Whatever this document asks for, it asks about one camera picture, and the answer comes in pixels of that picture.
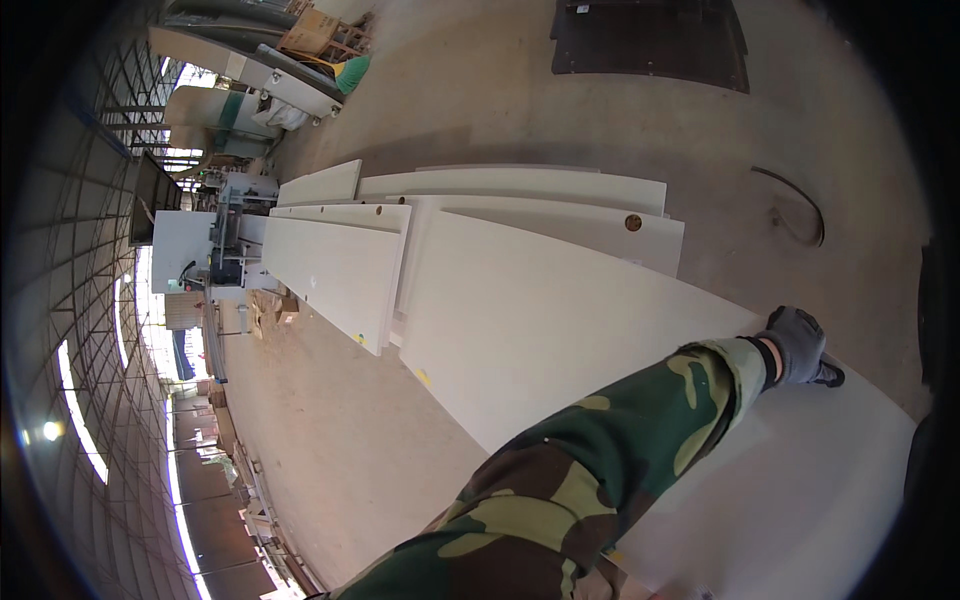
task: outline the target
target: drilled hole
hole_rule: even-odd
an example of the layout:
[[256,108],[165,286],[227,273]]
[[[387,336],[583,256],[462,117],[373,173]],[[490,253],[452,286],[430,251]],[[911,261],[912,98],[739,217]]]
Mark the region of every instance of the drilled hole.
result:
[[640,215],[627,215],[624,225],[627,226],[628,231],[639,231],[643,227],[643,219],[640,218]]

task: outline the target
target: broom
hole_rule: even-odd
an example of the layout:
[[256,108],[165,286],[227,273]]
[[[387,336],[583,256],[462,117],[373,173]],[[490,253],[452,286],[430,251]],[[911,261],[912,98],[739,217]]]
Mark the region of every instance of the broom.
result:
[[357,57],[355,59],[347,60],[346,62],[333,63],[318,59],[317,57],[311,57],[308,54],[297,52],[296,50],[284,49],[284,51],[291,54],[296,54],[303,59],[309,60],[310,62],[325,64],[333,69],[333,77],[337,82],[337,88],[345,94],[349,94],[351,91],[356,89],[357,84],[360,83],[360,78],[363,77],[364,73],[367,72],[367,67],[370,66],[370,57],[368,56]]

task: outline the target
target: hand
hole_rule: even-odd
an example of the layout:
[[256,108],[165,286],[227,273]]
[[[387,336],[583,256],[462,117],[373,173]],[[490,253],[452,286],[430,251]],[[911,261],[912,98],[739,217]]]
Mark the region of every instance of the hand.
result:
[[757,337],[773,343],[780,355],[778,377],[781,383],[822,383],[829,388],[843,385],[843,371],[824,361],[827,334],[817,320],[799,308],[781,306],[767,320],[767,328]]

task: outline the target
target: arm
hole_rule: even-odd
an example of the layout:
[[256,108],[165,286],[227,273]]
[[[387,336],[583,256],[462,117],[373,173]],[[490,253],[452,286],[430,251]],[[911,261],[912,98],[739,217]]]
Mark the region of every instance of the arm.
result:
[[436,523],[331,598],[568,597],[780,382],[781,348],[692,344],[564,408],[493,454]]

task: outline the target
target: dusty floor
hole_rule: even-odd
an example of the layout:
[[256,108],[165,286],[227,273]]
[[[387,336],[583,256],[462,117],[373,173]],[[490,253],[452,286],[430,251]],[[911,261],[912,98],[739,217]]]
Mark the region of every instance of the dusty floor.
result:
[[[339,118],[288,134],[281,181],[357,157],[365,176],[525,162],[666,181],[667,212],[686,222],[680,279],[756,312],[802,306],[830,352],[915,420],[928,410],[916,339],[921,190],[871,72],[801,2],[735,3],[750,95],[554,76],[551,0],[377,4],[370,71]],[[805,213],[752,165],[818,201],[822,248],[771,225],[774,206],[799,224]],[[300,552],[330,584],[418,531],[484,456],[395,348],[374,358],[307,314],[262,342],[227,340],[239,435]]]

